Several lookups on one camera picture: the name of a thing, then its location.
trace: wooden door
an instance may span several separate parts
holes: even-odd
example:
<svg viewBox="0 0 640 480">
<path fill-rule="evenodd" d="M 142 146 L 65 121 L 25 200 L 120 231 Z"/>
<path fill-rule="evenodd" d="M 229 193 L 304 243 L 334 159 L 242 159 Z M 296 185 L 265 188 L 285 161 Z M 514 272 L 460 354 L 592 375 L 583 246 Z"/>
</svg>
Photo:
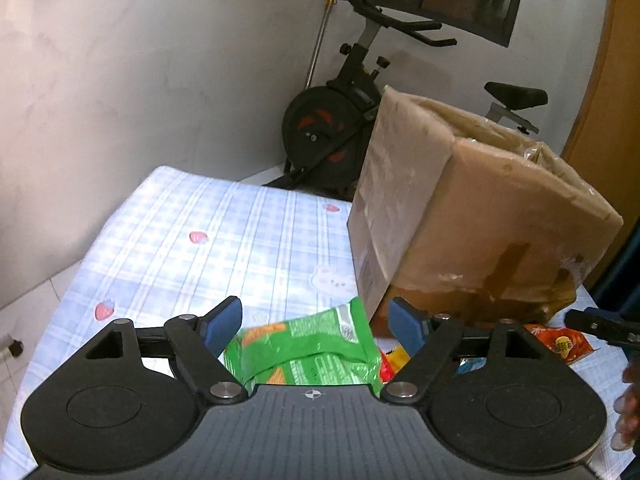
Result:
<svg viewBox="0 0 640 480">
<path fill-rule="evenodd" d="M 640 216 L 640 0 L 609 0 L 596 63 L 562 158 L 625 221 L 585 280 L 590 288 Z"/>
</svg>

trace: bike seat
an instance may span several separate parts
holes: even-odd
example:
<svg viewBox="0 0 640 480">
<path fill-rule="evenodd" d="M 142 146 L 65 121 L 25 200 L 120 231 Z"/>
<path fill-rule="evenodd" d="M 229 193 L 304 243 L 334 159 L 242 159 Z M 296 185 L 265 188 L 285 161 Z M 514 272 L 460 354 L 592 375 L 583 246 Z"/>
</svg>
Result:
<svg viewBox="0 0 640 480">
<path fill-rule="evenodd" d="M 540 88 L 526 88 L 489 81 L 484 85 L 484 89 L 509 110 L 524 110 L 524 108 L 546 105 L 549 102 L 548 95 Z"/>
</svg>

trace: brown cardboard box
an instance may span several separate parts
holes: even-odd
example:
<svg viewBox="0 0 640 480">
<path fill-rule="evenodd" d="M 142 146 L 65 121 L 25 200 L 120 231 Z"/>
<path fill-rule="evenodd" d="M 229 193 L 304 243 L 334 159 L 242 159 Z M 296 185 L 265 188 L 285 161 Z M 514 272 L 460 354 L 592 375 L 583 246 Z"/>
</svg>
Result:
<svg viewBox="0 0 640 480">
<path fill-rule="evenodd" d="M 621 226 L 546 144 L 390 87 L 348 221 L 378 334 L 395 296 L 465 322 L 542 322 L 575 300 Z"/>
</svg>

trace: orange snack bag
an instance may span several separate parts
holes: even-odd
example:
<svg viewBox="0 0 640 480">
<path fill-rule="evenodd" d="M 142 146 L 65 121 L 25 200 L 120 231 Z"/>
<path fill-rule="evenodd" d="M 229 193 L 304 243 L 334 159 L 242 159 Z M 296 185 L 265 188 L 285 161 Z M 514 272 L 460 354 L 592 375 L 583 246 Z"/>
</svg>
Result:
<svg viewBox="0 0 640 480">
<path fill-rule="evenodd" d="M 398 373 L 398 370 L 409 362 L 409 354 L 400 345 L 396 346 L 391 352 L 386 355 L 391 369 L 394 371 L 394 375 Z"/>
<path fill-rule="evenodd" d="M 574 363 L 593 352 L 593 347 L 587 338 L 577 330 L 548 328 L 543 325 L 525 325 L 525 328 L 567 364 Z"/>
</svg>

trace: snack bag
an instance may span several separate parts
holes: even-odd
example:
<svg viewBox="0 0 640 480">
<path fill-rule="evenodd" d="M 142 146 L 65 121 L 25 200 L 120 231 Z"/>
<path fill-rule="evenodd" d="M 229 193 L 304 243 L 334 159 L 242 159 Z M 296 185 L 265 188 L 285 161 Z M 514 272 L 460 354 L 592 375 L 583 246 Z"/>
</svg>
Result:
<svg viewBox="0 0 640 480">
<path fill-rule="evenodd" d="M 577 330 L 548 328 L 543 325 L 525 325 L 525 328 L 567 364 L 574 363 L 593 352 L 593 347 L 587 338 Z"/>
<path fill-rule="evenodd" d="M 401 345 L 396 346 L 391 352 L 386 355 L 391 369 L 394 371 L 394 375 L 400 371 L 405 364 L 409 362 L 409 354 L 402 348 Z"/>
<path fill-rule="evenodd" d="M 252 391 L 265 384 L 370 384 L 382 389 L 380 352 L 360 298 L 312 316 L 242 329 L 225 366 Z"/>
<path fill-rule="evenodd" d="M 391 379 L 394 378 L 394 375 L 396 374 L 396 372 L 391 366 L 391 363 L 386 358 L 386 354 L 382 350 L 380 350 L 380 348 L 378 349 L 378 351 L 380 352 L 380 359 L 381 359 L 380 380 L 382 381 L 382 384 L 387 384 Z"/>
</svg>

